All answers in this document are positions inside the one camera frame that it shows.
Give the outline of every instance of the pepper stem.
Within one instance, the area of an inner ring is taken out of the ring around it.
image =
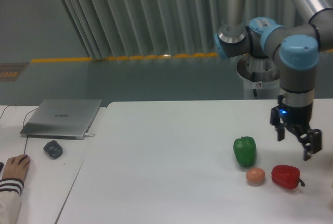
[[[302,181],[301,179],[298,179],[298,181],[301,183],[301,186],[305,186],[304,181]]]

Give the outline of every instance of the silver laptop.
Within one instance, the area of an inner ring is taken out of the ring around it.
[[[21,130],[23,137],[83,140],[102,100],[45,99]]]

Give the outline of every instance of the white label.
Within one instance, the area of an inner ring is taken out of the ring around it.
[[[264,27],[271,26],[270,22],[266,18],[256,19],[255,22],[257,23],[259,28],[264,28]]]
[[[262,89],[262,82],[252,82],[252,88],[257,90]]]

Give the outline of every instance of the yellow floor stripe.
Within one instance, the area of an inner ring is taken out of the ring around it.
[[[162,58],[193,58],[193,57],[217,57],[217,53],[196,53],[193,55],[188,54],[177,54],[171,55],[149,55],[149,56],[118,56],[118,57],[107,57],[97,61],[116,61],[116,60],[144,60],[144,59],[162,59]],[[47,59],[32,59],[31,63],[56,63],[64,61],[93,61],[90,57],[70,57],[70,58],[47,58]]]

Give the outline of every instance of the egg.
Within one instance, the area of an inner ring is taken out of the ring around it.
[[[251,168],[245,177],[252,184],[260,184],[265,179],[265,171],[262,168]]]

